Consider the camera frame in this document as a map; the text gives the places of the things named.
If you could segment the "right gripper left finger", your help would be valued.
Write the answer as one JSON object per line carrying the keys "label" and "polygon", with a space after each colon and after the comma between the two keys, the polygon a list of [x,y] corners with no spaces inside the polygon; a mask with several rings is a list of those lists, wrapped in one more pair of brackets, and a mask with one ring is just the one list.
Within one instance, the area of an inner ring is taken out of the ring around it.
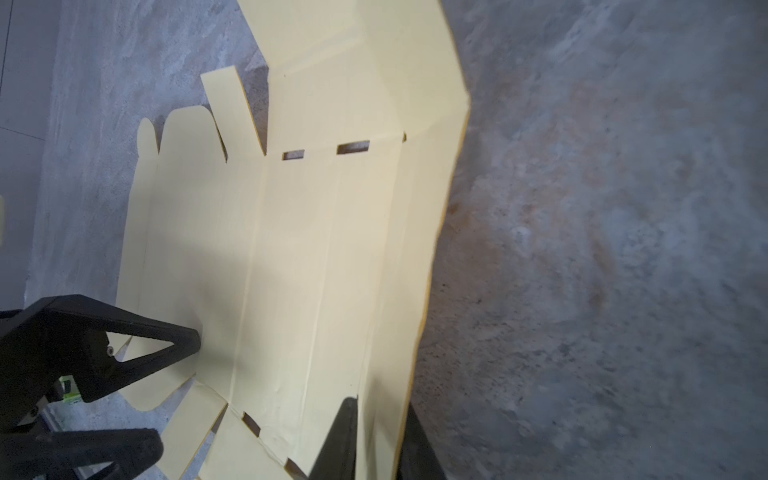
{"label": "right gripper left finger", "polygon": [[342,402],[310,472],[310,480],[354,480],[357,459],[358,399]]}

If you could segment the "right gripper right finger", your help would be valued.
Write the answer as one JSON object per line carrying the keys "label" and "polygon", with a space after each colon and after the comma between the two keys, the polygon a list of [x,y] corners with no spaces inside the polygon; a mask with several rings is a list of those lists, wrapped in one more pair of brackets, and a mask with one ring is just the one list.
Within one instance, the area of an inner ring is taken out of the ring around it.
{"label": "right gripper right finger", "polygon": [[396,479],[447,479],[445,471],[438,460],[412,404],[408,405]]}

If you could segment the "yellow paper box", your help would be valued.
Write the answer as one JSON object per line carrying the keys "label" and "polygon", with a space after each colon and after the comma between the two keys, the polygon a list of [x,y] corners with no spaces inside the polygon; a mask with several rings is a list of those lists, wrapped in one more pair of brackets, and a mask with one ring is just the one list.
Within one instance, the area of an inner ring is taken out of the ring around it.
{"label": "yellow paper box", "polygon": [[119,307],[198,330],[200,351],[128,386],[140,411],[191,390],[160,471],[309,473],[343,400],[352,473],[400,460],[436,244],[470,99],[436,1],[244,1],[268,66],[267,137],[237,71],[203,106],[143,120]]}

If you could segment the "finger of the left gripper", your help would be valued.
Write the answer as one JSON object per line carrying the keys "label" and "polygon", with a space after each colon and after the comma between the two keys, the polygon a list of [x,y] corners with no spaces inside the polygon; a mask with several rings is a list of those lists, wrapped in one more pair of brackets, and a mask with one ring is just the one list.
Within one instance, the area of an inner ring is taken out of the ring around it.
{"label": "finger of the left gripper", "polygon": [[34,479],[102,464],[94,479],[134,479],[163,453],[154,429],[3,434],[1,477]]}
{"label": "finger of the left gripper", "polygon": [[[168,342],[120,362],[110,333]],[[15,428],[62,376],[90,403],[180,362],[201,347],[197,330],[143,317],[84,295],[45,297],[1,313],[1,427]]]}

